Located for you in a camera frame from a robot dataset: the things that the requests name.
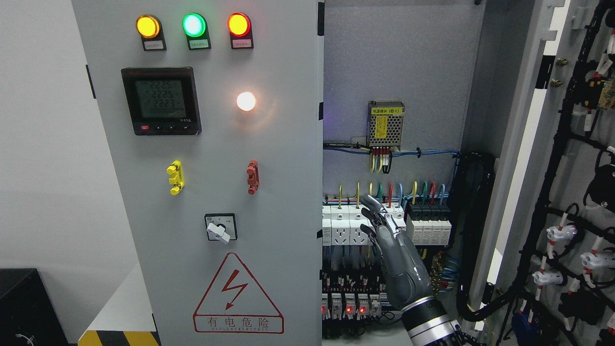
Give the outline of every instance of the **warning sign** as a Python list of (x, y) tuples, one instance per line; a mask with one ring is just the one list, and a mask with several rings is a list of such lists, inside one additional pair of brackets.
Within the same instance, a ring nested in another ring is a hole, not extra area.
[(235, 252), (229, 252), (193, 315), (203, 333), (284, 333), (284, 317)]

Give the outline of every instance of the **lcd display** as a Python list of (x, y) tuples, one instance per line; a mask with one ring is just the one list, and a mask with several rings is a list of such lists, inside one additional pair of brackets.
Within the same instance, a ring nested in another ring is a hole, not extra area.
[(135, 81), (144, 118), (186, 118), (181, 81)]

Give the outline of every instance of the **bolt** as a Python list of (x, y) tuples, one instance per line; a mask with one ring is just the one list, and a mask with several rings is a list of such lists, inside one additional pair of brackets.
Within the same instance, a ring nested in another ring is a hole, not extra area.
[(559, 79), (551, 79), (551, 83), (549, 83), (552, 87), (560, 87), (564, 85)]

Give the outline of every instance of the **white wall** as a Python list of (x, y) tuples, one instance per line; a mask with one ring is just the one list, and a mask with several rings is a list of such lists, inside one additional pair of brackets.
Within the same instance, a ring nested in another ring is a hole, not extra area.
[(69, 0), (2, 0), (0, 267), (36, 267), (77, 342), (137, 262)]

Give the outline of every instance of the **robotic hand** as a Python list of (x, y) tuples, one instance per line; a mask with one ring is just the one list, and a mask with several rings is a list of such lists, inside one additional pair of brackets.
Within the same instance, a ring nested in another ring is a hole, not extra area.
[(386, 273), (386, 292), (391, 305), (402, 312), (402, 322), (414, 346), (458, 346), (457, 321), (451, 320), (442, 304), (435, 300), (429, 274), (405, 231), (382, 204), (370, 195), (360, 197), (361, 213), (375, 232), (362, 225), (378, 248)]

